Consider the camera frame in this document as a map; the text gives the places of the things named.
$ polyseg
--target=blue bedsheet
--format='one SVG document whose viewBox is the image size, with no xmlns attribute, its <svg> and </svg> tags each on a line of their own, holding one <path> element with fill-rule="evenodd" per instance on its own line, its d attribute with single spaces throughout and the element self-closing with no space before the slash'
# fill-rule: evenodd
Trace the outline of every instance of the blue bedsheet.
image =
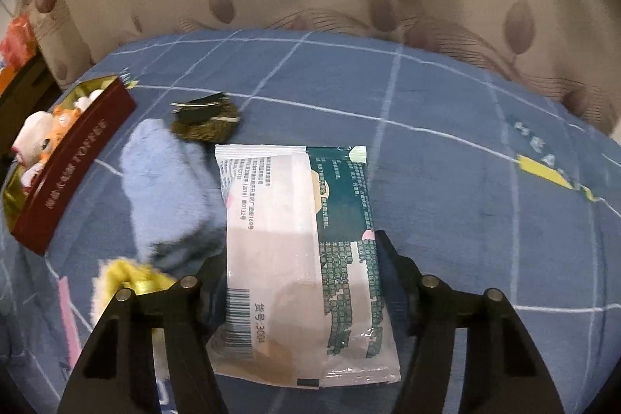
<svg viewBox="0 0 621 414">
<path fill-rule="evenodd" d="M 242 111 L 234 142 L 366 145 L 376 227 L 455 289 L 503 290 L 568 413 L 587 405 L 619 359 L 621 147 L 560 105 L 440 55 L 328 34 L 164 36 L 116 50 L 83 79 L 123 68 L 139 80 L 131 91 L 138 107 L 85 176 L 47 257 L 21 248 L 2 220 L 0 354 L 40 413 L 54 412 L 68 371 L 57 277 L 69 280 L 84 344 L 98 261 L 135 255 L 119 172 L 129 133 L 144 118 L 169 120 L 169 103 L 215 90 Z M 515 158 L 535 154 L 533 135 L 600 199 L 520 170 Z M 405 373 L 412 340 L 402 309 L 392 307 L 391 318 Z M 460 334 L 447 412 L 456 412 L 461 390 L 463 340 Z M 232 414 L 387 413 L 399 390 L 219 382 Z"/>
</svg>

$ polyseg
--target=barcode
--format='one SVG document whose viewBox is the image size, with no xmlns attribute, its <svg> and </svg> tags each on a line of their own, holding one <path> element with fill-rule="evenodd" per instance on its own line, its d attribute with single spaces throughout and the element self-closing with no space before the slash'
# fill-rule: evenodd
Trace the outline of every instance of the barcode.
<svg viewBox="0 0 621 414">
<path fill-rule="evenodd" d="M 235 349 L 237 354 L 252 355 L 252 330 L 250 327 L 250 290 L 227 290 L 227 319 L 224 346 Z"/>
</svg>

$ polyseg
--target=open box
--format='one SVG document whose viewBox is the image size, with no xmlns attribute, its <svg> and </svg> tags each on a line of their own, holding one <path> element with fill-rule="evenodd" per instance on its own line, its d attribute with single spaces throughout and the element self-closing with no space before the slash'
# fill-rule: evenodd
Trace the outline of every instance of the open box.
<svg viewBox="0 0 621 414">
<path fill-rule="evenodd" d="M 79 97 L 105 87 L 69 129 L 37 176 L 28 195 L 15 167 L 2 192 L 4 216 L 13 237 L 43 255 L 54 231 L 86 171 L 113 134 L 136 107 L 116 76 L 104 76 L 76 85 L 60 105 L 73 109 Z"/>
</svg>

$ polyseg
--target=brown brush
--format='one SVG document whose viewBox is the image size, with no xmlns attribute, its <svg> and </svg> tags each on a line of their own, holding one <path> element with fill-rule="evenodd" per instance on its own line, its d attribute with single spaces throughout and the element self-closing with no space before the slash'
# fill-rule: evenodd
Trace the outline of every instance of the brown brush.
<svg viewBox="0 0 621 414">
<path fill-rule="evenodd" d="M 191 100 L 178 107 L 170 130 L 186 141 L 220 143 L 229 139 L 240 123 L 235 104 L 224 94 Z"/>
</svg>

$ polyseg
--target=wet wipes package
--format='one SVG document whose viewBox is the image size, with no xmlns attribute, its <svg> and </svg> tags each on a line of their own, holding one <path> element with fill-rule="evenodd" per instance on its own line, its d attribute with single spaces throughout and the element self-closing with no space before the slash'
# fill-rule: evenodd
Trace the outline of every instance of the wet wipes package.
<svg viewBox="0 0 621 414">
<path fill-rule="evenodd" d="M 366 148 L 216 147 L 227 320 L 215 371 L 289 387 L 401 379 L 381 292 Z"/>
</svg>

